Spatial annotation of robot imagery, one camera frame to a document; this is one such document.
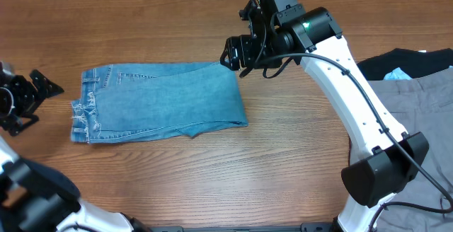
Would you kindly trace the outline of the light blue denim jeans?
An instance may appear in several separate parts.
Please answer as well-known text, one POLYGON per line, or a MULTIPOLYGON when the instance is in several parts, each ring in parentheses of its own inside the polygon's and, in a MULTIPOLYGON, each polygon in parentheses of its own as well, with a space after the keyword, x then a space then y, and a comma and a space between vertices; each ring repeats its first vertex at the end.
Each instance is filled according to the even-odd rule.
POLYGON ((196 137, 248 126, 236 74, 219 62, 89 69, 71 106, 71 140, 87 144, 196 137))

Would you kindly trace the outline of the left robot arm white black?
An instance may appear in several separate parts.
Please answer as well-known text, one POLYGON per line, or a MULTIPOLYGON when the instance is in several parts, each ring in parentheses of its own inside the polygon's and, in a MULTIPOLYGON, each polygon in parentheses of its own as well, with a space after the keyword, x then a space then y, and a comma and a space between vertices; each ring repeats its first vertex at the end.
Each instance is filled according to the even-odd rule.
MULTIPOLYGON (((1 68, 1 128, 11 136, 38 122, 35 110, 63 93, 38 70, 30 77, 1 68)), ((77 186, 58 170, 18 155, 1 142, 2 231, 147 231, 138 220, 81 199, 77 186)))

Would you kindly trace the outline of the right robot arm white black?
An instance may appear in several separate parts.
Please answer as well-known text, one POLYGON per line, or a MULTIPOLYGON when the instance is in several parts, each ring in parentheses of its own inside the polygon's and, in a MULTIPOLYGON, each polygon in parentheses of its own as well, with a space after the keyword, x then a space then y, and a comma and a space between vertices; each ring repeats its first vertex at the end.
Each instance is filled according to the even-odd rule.
POLYGON ((250 0, 239 11, 249 34, 227 39, 221 63, 245 76, 300 65, 330 101, 350 137, 341 172, 349 197, 333 231, 374 231, 381 212, 413 180, 429 149, 384 107, 358 69, 343 31, 323 7, 297 0, 250 0))

